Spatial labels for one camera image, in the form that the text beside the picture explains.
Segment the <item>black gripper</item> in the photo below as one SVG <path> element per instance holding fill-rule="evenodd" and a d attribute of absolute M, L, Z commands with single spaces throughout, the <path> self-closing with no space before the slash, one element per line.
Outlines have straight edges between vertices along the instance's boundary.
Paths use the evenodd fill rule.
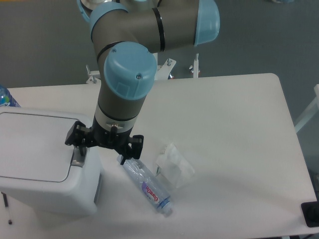
<path fill-rule="evenodd" d="M 96 119 L 93 119 L 91 129 L 81 121 L 76 121 L 67 133 L 65 144 L 78 148 L 81 156 L 86 154 L 87 145 L 113 149 L 122 155 L 120 164 L 124 165 L 126 160 L 140 159 L 143 150 L 144 136 L 130 137 L 131 131 L 132 129 L 123 133 L 108 131 L 102 128 Z"/>

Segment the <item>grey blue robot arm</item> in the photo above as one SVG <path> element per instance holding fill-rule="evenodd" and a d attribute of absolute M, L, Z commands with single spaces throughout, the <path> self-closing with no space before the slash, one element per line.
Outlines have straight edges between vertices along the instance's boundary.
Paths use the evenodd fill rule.
<path fill-rule="evenodd" d="M 213 0 L 79 0 L 88 22 L 101 87 L 91 127 L 77 121 L 65 144 L 76 165 L 87 149 L 113 149 L 122 162 L 139 159 L 144 137 L 131 131 L 158 69 L 155 54 L 213 41 L 220 15 Z"/>

